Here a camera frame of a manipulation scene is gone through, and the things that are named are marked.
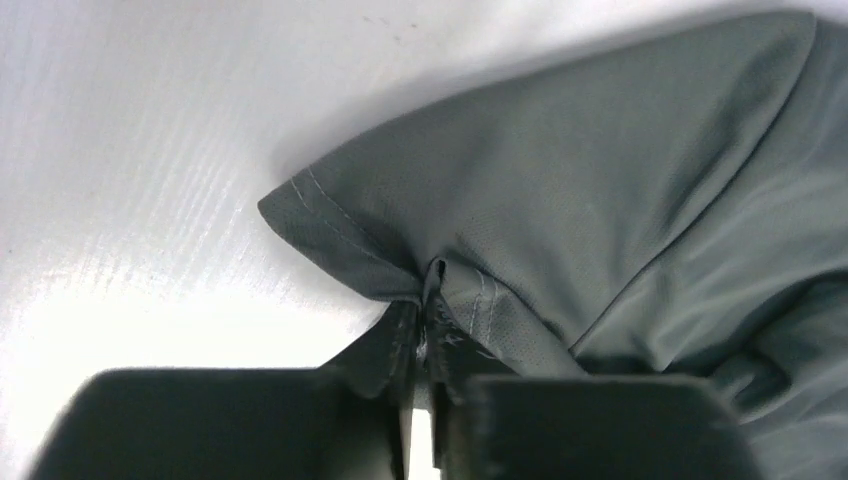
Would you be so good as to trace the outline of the grey t-shirt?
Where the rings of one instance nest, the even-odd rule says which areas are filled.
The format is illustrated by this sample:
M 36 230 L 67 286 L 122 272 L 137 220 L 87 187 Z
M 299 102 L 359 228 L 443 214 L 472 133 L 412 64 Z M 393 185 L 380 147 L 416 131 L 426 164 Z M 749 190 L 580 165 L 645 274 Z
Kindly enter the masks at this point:
M 484 86 L 258 204 L 531 375 L 706 377 L 770 479 L 847 475 L 847 28 L 726 19 Z

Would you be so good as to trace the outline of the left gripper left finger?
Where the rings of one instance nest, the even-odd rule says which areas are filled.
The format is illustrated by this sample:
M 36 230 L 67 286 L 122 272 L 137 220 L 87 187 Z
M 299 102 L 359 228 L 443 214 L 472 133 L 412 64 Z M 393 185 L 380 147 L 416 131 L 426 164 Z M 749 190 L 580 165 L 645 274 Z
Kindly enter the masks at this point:
M 404 479 L 417 306 L 309 369 L 121 369 L 73 397 L 34 479 Z

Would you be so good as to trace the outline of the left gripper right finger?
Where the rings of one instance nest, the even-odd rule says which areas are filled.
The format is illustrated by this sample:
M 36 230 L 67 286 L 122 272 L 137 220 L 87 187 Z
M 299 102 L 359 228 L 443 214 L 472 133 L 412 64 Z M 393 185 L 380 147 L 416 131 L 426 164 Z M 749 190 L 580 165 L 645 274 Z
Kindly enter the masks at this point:
M 521 376 L 430 299 L 434 464 L 445 479 L 759 479 L 727 406 L 687 377 Z

